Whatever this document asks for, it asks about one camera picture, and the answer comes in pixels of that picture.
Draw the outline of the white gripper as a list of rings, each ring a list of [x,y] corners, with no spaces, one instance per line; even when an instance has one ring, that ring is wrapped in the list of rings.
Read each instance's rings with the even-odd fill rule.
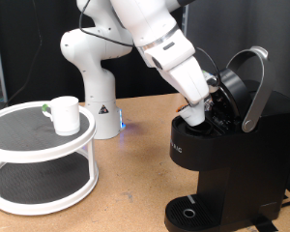
[[[170,71],[161,71],[160,75],[185,97],[190,107],[201,105],[204,108],[203,99],[209,95],[209,87],[193,56]]]

